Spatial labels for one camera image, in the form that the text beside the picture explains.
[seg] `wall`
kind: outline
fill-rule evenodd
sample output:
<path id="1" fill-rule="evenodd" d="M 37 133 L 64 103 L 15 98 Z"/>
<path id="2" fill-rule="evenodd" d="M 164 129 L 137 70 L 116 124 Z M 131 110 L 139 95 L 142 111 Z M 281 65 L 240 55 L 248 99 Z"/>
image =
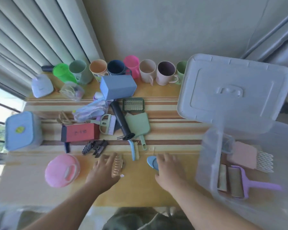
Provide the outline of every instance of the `wall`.
<path id="1" fill-rule="evenodd" d="M 288 14 L 288 0 L 83 0 L 105 59 L 174 63 L 193 54 L 240 57 Z"/>

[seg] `dustpan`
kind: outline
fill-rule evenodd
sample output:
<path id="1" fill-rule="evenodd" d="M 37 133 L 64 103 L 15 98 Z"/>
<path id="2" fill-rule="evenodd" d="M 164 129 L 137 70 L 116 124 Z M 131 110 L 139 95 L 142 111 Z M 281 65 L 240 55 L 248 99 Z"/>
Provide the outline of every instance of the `dustpan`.
<path id="1" fill-rule="evenodd" d="M 125 116 L 126 122 L 132 133 L 135 134 L 134 138 L 139 138 L 142 143 L 143 150 L 147 150 L 144 135 L 150 132 L 150 125 L 148 115 L 146 113 L 141 113 L 138 115 L 128 114 Z"/>

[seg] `clear plastic bag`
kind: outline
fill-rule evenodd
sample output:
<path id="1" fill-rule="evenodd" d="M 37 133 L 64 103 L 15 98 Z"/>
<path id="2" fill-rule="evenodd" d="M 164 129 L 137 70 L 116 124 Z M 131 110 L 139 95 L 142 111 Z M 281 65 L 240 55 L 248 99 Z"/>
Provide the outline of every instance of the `clear plastic bag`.
<path id="1" fill-rule="evenodd" d="M 79 102 L 84 95 L 84 89 L 80 85 L 68 81 L 63 85 L 60 93 L 70 100 Z"/>
<path id="2" fill-rule="evenodd" d="M 98 99 L 77 109 L 76 111 L 73 111 L 72 114 L 78 123 L 83 123 L 85 120 L 93 119 L 106 114 L 108 112 L 108 108 L 109 105 L 107 101 Z"/>

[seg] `mug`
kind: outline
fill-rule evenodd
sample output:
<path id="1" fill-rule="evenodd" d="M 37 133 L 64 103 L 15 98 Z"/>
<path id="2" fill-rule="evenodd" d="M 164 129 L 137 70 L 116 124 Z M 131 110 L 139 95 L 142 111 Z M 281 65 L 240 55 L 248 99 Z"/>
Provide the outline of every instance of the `mug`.
<path id="1" fill-rule="evenodd" d="M 80 84 L 88 84 L 93 79 L 88 65 L 83 60 L 74 60 L 68 67 Z"/>
<path id="2" fill-rule="evenodd" d="M 169 61 L 162 61 L 157 66 L 156 82 L 159 85 L 166 85 L 167 83 L 175 83 L 179 80 L 176 73 L 175 65 Z"/>
<path id="3" fill-rule="evenodd" d="M 132 78 L 136 79 L 140 77 L 140 70 L 139 70 L 139 58 L 134 55 L 126 56 L 123 60 L 124 64 L 131 69 L 132 71 Z"/>
<path id="4" fill-rule="evenodd" d="M 156 78 L 156 63 L 152 60 L 143 60 L 139 66 L 142 81 L 153 85 Z"/>
<path id="5" fill-rule="evenodd" d="M 111 60 L 107 66 L 109 75 L 132 75 L 131 69 L 127 68 L 120 60 Z"/>
<path id="6" fill-rule="evenodd" d="M 181 85 L 184 72 L 185 72 L 185 68 L 187 67 L 187 63 L 188 63 L 187 61 L 180 61 L 177 63 L 176 70 L 177 70 L 177 75 L 178 75 L 179 80 L 175 84 Z"/>
<path id="7" fill-rule="evenodd" d="M 96 78 L 98 82 L 101 81 L 101 77 L 108 75 L 107 72 L 107 62 L 104 60 L 93 60 L 92 63 L 90 64 L 90 71 Z"/>

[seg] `table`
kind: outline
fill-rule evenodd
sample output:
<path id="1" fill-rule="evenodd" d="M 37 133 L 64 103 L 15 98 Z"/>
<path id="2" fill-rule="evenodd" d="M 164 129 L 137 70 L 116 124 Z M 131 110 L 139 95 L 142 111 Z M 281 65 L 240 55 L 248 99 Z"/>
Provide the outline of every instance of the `table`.
<path id="1" fill-rule="evenodd" d="M 61 88 L 62 83 L 52 74 L 48 74 L 53 84 Z M 112 135 L 100 135 L 109 146 L 105 154 L 117 152 L 126 162 L 119 183 L 100 195 L 96 206 L 175 206 L 177 203 L 155 181 L 155 170 L 150 168 L 146 158 L 157 153 L 176 154 L 181 160 L 188 180 L 202 193 L 208 195 L 194 181 L 202 135 L 209 125 L 181 118 L 177 111 L 180 86 L 168 84 L 151 86 L 136 81 L 138 88 L 135 97 L 143 97 L 145 111 L 149 116 L 151 132 L 145 135 L 148 150 L 140 150 L 140 159 L 132 161 L 131 150 L 127 141 L 116 140 L 122 135 L 121 130 Z M 8 153 L 6 166 L 0 180 L 0 202 L 13 205 L 55 206 L 77 191 L 85 182 L 88 171 L 96 160 L 91 154 L 83 156 L 81 151 L 86 142 L 71 144 L 71 154 L 80 162 L 81 172 L 78 178 L 64 188 L 51 188 L 44 180 L 44 171 L 50 160 L 64 153 L 61 138 L 61 125 L 55 118 L 60 111 L 72 117 L 72 111 L 92 102 L 92 97 L 99 91 L 99 83 L 94 80 L 85 87 L 81 102 L 65 99 L 58 92 L 36 99 L 29 97 L 24 110 L 32 111 L 43 118 L 42 130 L 44 141 L 34 150 L 19 150 Z"/>

